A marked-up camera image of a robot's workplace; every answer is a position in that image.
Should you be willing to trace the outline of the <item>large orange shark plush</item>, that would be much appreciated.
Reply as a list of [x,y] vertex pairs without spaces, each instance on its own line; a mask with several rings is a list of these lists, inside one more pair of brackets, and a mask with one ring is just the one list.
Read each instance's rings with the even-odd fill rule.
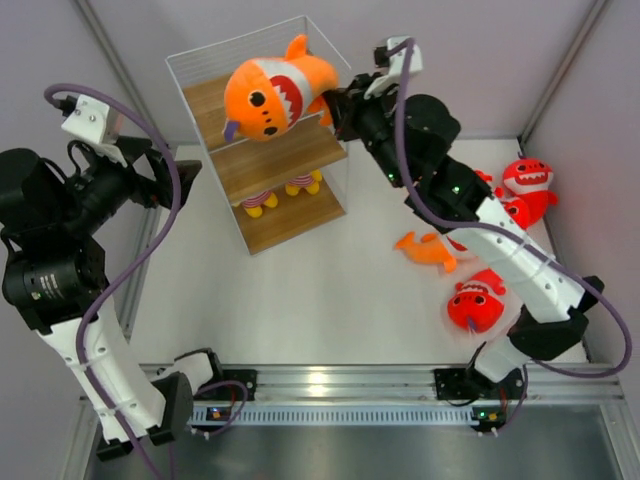
[[258,57],[242,63],[224,91],[225,126],[222,135],[269,141],[287,133],[307,115],[319,124],[332,124],[323,97],[339,86],[339,74],[328,61],[307,49],[308,37],[296,36],[282,57]]

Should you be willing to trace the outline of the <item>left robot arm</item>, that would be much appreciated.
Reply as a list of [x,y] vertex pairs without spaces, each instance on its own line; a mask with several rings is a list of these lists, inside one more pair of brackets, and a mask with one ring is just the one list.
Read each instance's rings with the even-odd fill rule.
[[100,300],[109,282],[95,232],[126,202],[169,207],[173,186],[188,193],[201,164],[181,161],[171,176],[149,140],[129,136],[112,153],[80,140],[67,150],[87,161],[71,176],[26,148],[1,155],[1,240],[8,251],[2,293],[81,384],[102,426],[97,454],[105,461],[129,454],[142,438],[174,441],[196,394],[210,400],[225,390],[226,376],[208,348],[148,378],[113,303]]

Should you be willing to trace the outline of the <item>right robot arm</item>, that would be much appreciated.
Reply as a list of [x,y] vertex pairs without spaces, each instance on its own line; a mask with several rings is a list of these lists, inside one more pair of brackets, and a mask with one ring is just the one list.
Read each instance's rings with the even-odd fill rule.
[[407,189],[416,216],[482,259],[522,302],[515,324],[478,348],[463,375],[473,397],[491,396],[528,362],[554,360],[578,344],[603,284],[540,249],[489,184],[450,156],[460,124],[442,101],[406,96],[398,82],[368,95],[374,80],[362,74],[323,94],[337,138],[360,141],[389,182]]

